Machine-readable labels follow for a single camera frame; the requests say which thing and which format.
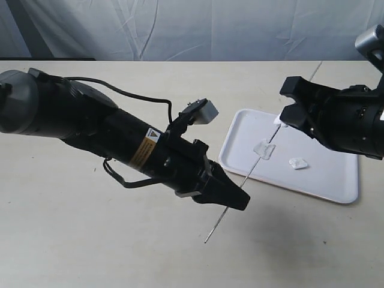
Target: yellow warning label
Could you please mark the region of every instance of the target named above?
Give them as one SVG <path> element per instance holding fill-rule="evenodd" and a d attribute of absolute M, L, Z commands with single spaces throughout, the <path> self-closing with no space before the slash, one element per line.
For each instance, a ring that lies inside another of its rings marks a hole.
<path fill-rule="evenodd" d="M 143 142 L 140 144 L 136 153 L 133 155 L 133 158 L 130 161 L 130 166 L 139 170 L 143 167 L 143 165 L 148 160 L 149 156 L 152 154 L 157 141 L 160 138 L 160 133 L 153 130 L 148 129 L 146 136 L 143 139 Z"/>

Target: wire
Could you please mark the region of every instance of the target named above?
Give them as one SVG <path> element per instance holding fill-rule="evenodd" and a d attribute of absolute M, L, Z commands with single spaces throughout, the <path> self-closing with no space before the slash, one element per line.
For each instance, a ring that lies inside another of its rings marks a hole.
<path fill-rule="evenodd" d="M 67 79 L 69 81 L 84 81 L 84 82 L 93 82 L 93 83 L 101 84 L 101 85 L 104 85 L 105 87 L 108 87 L 109 89 L 121 94 L 121 95 L 130 97 L 133 99 L 137 99 L 137 100 L 153 102 L 153 103 L 166 103 L 166 104 L 168 104 L 168 120 L 169 120 L 169 123 L 172 123 L 172 102 L 168 99 L 151 98 L 151 97 L 146 97 L 146 96 L 141 96 L 141 95 L 129 93 L 129 92 L 123 91 L 117 87 L 114 87 L 113 85 L 111 85 L 105 81 L 95 79 L 95 78 L 66 77 L 65 79 Z"/>

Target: plastic tray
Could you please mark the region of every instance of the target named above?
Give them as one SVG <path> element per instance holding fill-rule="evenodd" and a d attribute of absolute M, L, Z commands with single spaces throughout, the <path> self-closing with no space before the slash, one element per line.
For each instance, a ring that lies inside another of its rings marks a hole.
<path fill-rule="evenodd" d="M 219 163 L 230 172 L 247 175 L 258 156 L 253 148 L 269 139 L 277 126 L 276 115 L 244 109 L 237 112 L 219 154 Z M 291 127 L 281 128 L 272 141 L 269 160 L 261 159 L 250 178 L 272 185 L 348 204 L 358 198 L 358 157 L 331 151 L 317 140 Z M 303 158 L 309 167 L 295 170 L 291 158 Z"/>

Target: table surface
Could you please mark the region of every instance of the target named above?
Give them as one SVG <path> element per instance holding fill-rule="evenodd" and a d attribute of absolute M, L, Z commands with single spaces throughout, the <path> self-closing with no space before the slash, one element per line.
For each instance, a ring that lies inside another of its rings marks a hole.
<path fill-rule="evenodd" d="M 320 62 L 1 62 L 0 72 L 39 68 L 103 79 L 121 89 L 169 98 L 173 114 L 209 98 L 220 111 L 191 127 L 218 153 L 235 113 L 278 113 L 287 76 L 309 78 Z M 380 73 L 367 62 L 323 62 L 313 82 L 366 84 Z M 163 130 L 166 106 L 94 85 L 121 108 Z M 359 159 L 361 197 L 340 206 L 248 180 L 251 202 L 230 210 L 180 199 L 162 185 L 125 190 L 101 159 L 56 139 L 0 135 L 1 287 L 383 287 L 384 164 Z M 124 166 L 130 180 L 142 176 Z M 242 177 L 229 174 L 236 182 Z"/>

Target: robotic arm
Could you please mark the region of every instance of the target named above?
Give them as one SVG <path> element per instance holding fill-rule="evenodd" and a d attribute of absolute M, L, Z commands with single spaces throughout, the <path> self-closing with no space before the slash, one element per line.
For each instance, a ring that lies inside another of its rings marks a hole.
<path fill-rule="evenodd" d="M 384 28 L 360 35 L 357 50 L 380 72 L 384 69 Z M 377 88 L 355 85 L 339 90 L 288 77 L 281 95 L 294 99 L 280 120 L 317 139 L 323 146 L 382 160 L 384 156 L 384 77 Z"/>
<path fill-rule="evenodd" d="M 100 91 L 79 81 L 103 84 L 125 96 L 169 105 L 165 132 L 141 121 Z M 208 124 L 218 114 L 213 104 L 198 100 L 172 121 L 171 102 L 127 93 L 90 78 L 51 76 L 36 69 L 0 74 L 0 132 L 61 139 L 77 149 L 103 157 L 105 171 L 125 188 L 164 184 L 179 197 L 244 210 L 249 195 L 220 165 L 206 156 L 208 145 L 184 140 L 189 125 Z M 116 159 L 149 176 L 127 182 L 113 170 Z"/>

